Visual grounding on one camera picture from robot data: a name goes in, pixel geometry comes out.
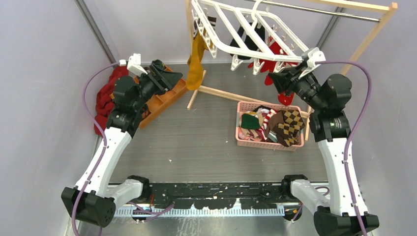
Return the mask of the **brown yellow argyle sock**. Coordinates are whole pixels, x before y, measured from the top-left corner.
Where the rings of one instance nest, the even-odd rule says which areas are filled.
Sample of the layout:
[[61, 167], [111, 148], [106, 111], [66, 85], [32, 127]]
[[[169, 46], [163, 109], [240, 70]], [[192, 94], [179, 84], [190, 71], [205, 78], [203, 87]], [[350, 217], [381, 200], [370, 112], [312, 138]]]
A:
[[304, 120], [298, 110], [280, 110], [268, 122], [267, 141], [284, 147], [298, 145], [298, 137], [304, 127]]

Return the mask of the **black sock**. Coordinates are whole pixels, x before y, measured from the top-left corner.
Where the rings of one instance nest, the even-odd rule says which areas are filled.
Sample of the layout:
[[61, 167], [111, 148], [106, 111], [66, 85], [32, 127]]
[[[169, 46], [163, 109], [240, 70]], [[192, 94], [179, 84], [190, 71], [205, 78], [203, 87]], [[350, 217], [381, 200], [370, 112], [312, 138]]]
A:
[[231, 43], [229, 44], [229, 46], [231, 47], [235, 47], [235, 48], [241, 48], [241, 49], [248, 49], [247, 45], [245, 44], [245, 42], [243, 41], [243, 33], [245, 32], [243, 26], [240, 26], [237, 34], [237, 37], [233, 37]]

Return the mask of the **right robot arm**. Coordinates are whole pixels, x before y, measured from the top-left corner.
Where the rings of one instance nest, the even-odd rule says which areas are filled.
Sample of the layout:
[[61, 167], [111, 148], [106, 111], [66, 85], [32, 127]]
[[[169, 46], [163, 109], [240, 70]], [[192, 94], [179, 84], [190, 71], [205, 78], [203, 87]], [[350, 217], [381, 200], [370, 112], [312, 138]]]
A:
[[288, 202], [300, 200], [313, 214], [321, 236], [365, 236], [378, 228], [379, 218], [368, 211], [353, 165], [354, 128], [344, 113], [352, 96], [351, 80], [332, 74], [320, 85], [313, 73], [295, 67], [269, 76], [279, 93], [295, 93], [313, 109], [309, 126], [324, 159], [330, 192], [326, 198], [304, 175], [286, 175], [281, 197]]

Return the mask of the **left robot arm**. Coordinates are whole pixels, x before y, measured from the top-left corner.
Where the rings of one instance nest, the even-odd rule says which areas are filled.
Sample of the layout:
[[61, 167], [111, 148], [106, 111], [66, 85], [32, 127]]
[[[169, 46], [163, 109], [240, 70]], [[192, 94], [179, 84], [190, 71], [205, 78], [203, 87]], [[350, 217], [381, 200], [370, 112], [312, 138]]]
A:
[[122, 184], [110, 188], [110, 177], [127, 145], [134, 137], [147, 102], [154, 95], [172, 91], [183, 77], [180, 72], [168, 69], [160, 60], [148, 67], [130, 59], [127, 70], [134, 74], [123, 75], [114, 83], [112, 109], [97, 149], [89, 166], [74, 187], [63, 189], [61, 199], [72, 220], [87, 222], [101, 228], [107, 227], [117, 209], [135, 199], [146, 203], [151, 196], [149, 180], [129, 176]]

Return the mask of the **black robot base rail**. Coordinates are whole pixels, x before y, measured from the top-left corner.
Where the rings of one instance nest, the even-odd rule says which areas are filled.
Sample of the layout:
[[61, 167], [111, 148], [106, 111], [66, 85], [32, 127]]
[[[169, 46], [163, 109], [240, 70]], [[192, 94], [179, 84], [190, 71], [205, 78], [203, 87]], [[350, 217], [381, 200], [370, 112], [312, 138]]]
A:
[[272, 209], [277, 205], [298, 206], [278, 182], [165, 182], [151, 183], [143, 197], [129, 203], [151, 204], [165, 209]]

